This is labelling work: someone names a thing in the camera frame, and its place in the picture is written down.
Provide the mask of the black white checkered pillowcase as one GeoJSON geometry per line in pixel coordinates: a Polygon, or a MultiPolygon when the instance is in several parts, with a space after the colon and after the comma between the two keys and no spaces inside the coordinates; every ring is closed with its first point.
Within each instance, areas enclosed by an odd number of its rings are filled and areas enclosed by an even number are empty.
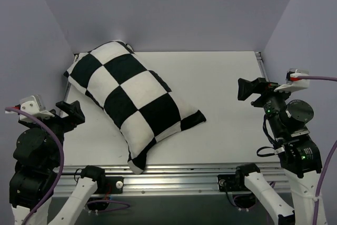
{"type": "Polygon", "coordinates": [[[175,95],[123,41],[79,53],[64,76],[119,129],[135,174],[145,170],[147,153],[158,142],[206,122],[199,109],[175,95]]]}

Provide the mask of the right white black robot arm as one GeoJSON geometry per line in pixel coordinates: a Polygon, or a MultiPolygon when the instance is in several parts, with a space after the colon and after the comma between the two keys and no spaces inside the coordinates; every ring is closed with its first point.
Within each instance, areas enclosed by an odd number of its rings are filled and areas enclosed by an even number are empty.
{"type": "Polygon", "coordinates": [[[238,166],[234,183],[239,189],[250,190],[275,224],[327,224],[320,190],[325,170],[319,148],[306,127],[313,119],[313,109],[302,100],[286,103],[292,93],[307,89],[309,84],[306,76],[292,76],[283,85],[264,78],[238,80],[238,100],[259,95],[251,104],[264,110],[264,123],[273,133],[268,140],[288,179],[293,206],[283,201],[254,163],[238,166]]]}

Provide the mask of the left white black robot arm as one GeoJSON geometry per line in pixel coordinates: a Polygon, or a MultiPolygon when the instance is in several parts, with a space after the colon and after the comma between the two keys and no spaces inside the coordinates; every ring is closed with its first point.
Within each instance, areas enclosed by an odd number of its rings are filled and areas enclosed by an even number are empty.
{"type": "Polygon", "coordinates": [[[18,137],[13,153],[16,165],[9,202],[15,224],[48,223],[49,206],[64,168],[64,134],[85,122],[79,101],[60,101],[56,107],[67,116],[46,110],[36,95],[5,109],[19,114],[18,122],[28,128],[18,137]]]}

